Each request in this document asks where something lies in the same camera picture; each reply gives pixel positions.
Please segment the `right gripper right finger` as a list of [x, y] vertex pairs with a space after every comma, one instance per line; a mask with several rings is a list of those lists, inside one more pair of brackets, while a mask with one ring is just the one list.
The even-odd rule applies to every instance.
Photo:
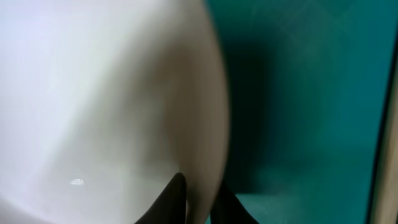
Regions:
[[258, 224], [225, 181], [221, 182], [210, 212], [211, 224]]

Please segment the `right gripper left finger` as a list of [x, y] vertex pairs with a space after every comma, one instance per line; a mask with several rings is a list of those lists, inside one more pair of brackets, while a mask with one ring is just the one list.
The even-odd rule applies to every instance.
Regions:
[[176, 173], [136, 224], [184, 224], [186, 197], [186, 178], [182, 173]]

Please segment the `large pink plate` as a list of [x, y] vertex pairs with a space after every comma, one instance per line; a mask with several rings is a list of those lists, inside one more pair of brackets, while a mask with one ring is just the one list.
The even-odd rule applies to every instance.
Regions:
[[178, 172], [204, 223], [228, 135], [205, 1], [1, 2], [2, 223], [135, 223]]

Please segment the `wooden chopstick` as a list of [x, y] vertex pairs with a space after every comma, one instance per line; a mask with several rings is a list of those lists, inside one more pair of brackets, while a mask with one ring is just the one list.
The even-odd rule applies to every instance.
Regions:
[[370, 222], [397, 223], [397, 69], [394, 69], [388, 101]]

